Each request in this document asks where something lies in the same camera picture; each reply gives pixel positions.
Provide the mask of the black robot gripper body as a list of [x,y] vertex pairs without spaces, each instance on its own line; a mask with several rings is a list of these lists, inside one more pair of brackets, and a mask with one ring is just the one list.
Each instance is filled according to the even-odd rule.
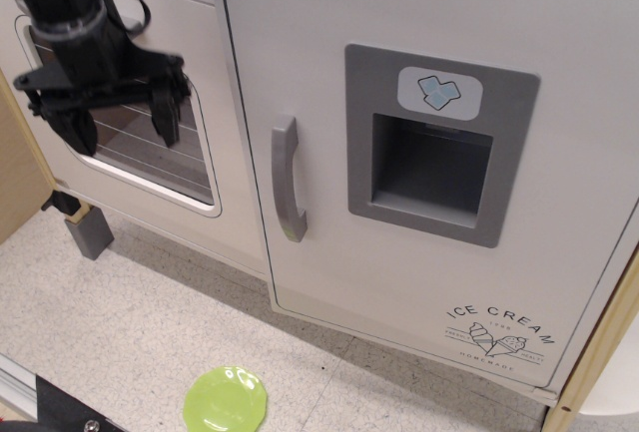
[[181,56],[139,47],[108,17],[93,23],[33,21],[32,28],[49,43],[54,60],[19,74],[13,86],[38,111],[149,105],[156,84],[168,85],[180,108],[191,96]]

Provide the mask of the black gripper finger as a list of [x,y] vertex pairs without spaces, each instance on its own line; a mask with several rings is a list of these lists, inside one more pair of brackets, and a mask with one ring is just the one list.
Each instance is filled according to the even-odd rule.
[[50,128],[74,151],[93,157],[97,151],[98,132],[88,109],[42,109],[42,116]]
[[151,91],[149,106],[156,133],[170,148],[179,141],[180,107],[176,103],[171,88],[166,84],[156,84]]

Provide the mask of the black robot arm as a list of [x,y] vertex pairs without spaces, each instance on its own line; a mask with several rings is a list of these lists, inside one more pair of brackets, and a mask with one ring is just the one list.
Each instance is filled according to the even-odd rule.
[[138,47],[132,38],[146,27],[127,27],[113,0],[17,1],[55,59],[18,76],[14,86],[67,145],[94,155],[92,111],[133,103],[149,106],[167,146],[178,142],[180,108],[191,94],[182,57]]

